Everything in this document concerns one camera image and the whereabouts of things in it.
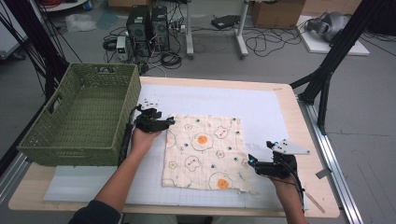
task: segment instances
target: white paper sheet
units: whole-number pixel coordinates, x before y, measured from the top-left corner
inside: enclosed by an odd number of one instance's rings
[[[244,128],[247,152],[261,161],[271,161],[265,141],[288,139],[276,94],[271,91],[192,88],[144,85],[139,103],[158,101],[163,119],[169,114],[238,117]],[[271,181],[251,169],[258,195],[237,190],[201,190],[162,187],[165,149],[163,132],[142,161],[127,203],[219,207],[281,208]],[[56,169],[45,201],[88,202],[106,183],[115,167],[64,167]]]

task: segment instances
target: wooden table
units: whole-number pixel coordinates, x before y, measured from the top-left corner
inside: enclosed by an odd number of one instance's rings
[[[296,156],[299,173],[304,177],[303,186],[310,208],[305,212],[307,217],[338,217],[340,211],[327,177],[318,179],[316,173],[323,170],[317,150],[308,131],[304,117],[297,104],[291,87],[287,84],[257,83],[240,81],[220,81],[203,79],[183,79],[166,77],[141,77],[142,84],[191,86],[207,88],[229,88],[238,90],[273,91],[285,120],[291,142],[311,151],[310,156]],[[23,180],[9,201],[9,208],[14,210],[39,211],[77,211],[86,203],[44,202],[43,198],[55,173],[55,167],[41,166],[32,163]],[[205,216],[254,216],[283,217],[279,211],[251,208],[214,208],[163,205],[126,204],[124,213],[153,213]]]

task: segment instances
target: white desk leg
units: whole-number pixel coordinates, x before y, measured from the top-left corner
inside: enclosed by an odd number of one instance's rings
[[[248,56],[248,49],[245,44],[244,37],[242,37],[242,32],[244,31],[245,19],[248,13],[248,2],[249,0],[244,0],[244,5],[242,6],[241,21],[239,22],[239,29],[235,30],[236,41],[238,42],[239,48],[241,49],[241,59]]]
[[[188,0],[187,1],[186,46],[187,46],[187,56],[190,59],[192,59],[194,57],[194,46],[192,44],[190,3],[191,3],[191,0]]]

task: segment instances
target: black metal pole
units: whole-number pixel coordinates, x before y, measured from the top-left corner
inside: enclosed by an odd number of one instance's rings
[[[38,19],[30,1],[4,0],[9,11],[20,24],[35,50],[45,61],[46,101],[55,92],[55,80],[60,82],[69,63],[61,57]]]
[[[308,105],[312,105],[315,98],[321,92],[318,112],[318,126],[322,134],[325,132],[325,117],[327,102],[329,97],[330,81],[332,75],[355,45],[364,29],[378,13],[379,9],[388,4],[391,0],[362,0],[355,13],[349,20],[345,29],[335,40],[332,48],[323,60],[320,67],[307,77],[291,83],[292,88],[300,87],[309,83],[304,92],[299,94],[299,99]]]

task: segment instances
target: green plastic basket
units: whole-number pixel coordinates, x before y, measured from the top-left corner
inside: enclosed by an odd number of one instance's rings
[[[136,65],[72,63],[18,150],[41,165],[118,165],[141,84]]]

